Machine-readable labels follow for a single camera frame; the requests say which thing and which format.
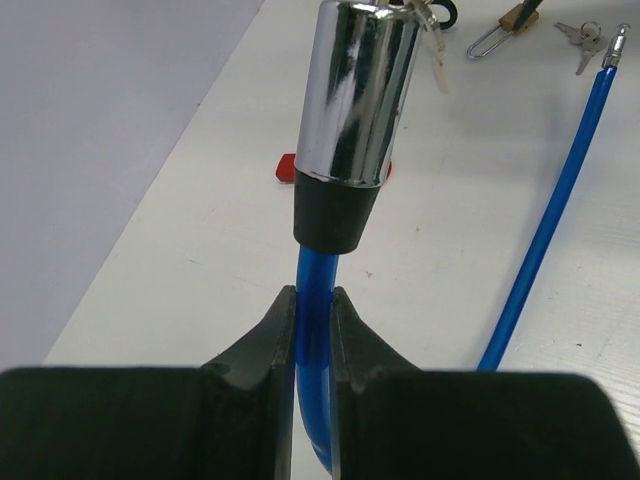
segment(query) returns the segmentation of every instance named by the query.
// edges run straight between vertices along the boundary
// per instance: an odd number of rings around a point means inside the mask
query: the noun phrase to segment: gray wall
[[[0,4],[0,370],[44,359],[261,3]]]

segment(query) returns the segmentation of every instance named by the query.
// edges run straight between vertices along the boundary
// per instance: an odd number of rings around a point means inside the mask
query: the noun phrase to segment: white surface
[[[0,370],[40,363],[262,0],[0,4]]]
[[[467,45],[511,8],[460,0],[452,93],[416,66],[393,158],[338,283],[362,317],[426,368],[472,368],[565,159],[597,61],[552,27],[640,26],[640,3],[546,0],[530,32],[480,63]],[[294,281],[293,151],[317,2],[267,0],[48,357],[199,365]],[[640,440],[640,33],[504,359],[595,378]],[[295,422],[294,478],[326,478]]]

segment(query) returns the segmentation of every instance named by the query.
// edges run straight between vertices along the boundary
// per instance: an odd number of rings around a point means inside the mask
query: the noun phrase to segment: brass padlock
[[[467,57],[469,57],[471,60],[477,60],[480,58],[484,58],[487,55],[489,55],[491,52],[493,52],[496,48],[498,48],[500,45],[502,45],[509,37],[513,36],[513,35],[519,35],[522,32],[525,32],[529,29],[529,27],[531,27],[531,25],[533,25],[536,20],[538,20],[538,18],[540,18],[540,14],[534,10],[534,12],[529,16],[529,18],[527,19],[527,21],[524,23],[524,25],[522,26],[522,28],[520,28],[517,32],[513,30],[513,25],[515,24],[518,15],[520,14],[520,11],[522,10],[523,4],[520,3],[518,5],[516,5],[515,7],[513,7],[511,10],[509,10],[507,13],[505,13],[502,17],[500,17],[500,19],[498,20],[498,25],[496,25],[493,29],[489,30],[487,33],[485,33],[482,37],[480,37],[476,42],[474,42],[469,49],[467,50]],[[484,42],[487,38],[489,38],[491,35],[493,35],[495,32],[497,32],[498,30],[504,30],[506,32],[505,35],[503,35],[502,37],[500,37],[498,39],[498,41],[496,41],[493,45],[491,45],[489,48],[487,48],[486,50],[483,50],[480,53],[475,53],[474,50],[482,43]]]

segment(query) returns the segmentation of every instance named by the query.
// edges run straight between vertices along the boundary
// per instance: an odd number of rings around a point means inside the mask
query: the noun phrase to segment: black rubber sleeve
[[[379,191],[322,182],[296,170],[293,236],[320,253],[354,251]]]

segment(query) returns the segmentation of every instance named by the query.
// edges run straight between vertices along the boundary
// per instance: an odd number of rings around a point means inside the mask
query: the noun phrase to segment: white table
[[[552,27],[640,26],[634,0],[546,0],[531,31],[483,62],[466,47],[513,4],[458,0],[452,93],[418,62],[395,169],[338,283],[416,364],[473,368],[577,128],[599,60]],[[51,351],[49,364],[199,365],[294,281],[295,150],[316,0],[267,0]],[[640,40],[609,103],[503,369],[597,380],[640,447]],[[294,478],[326,478],[295,421]]]

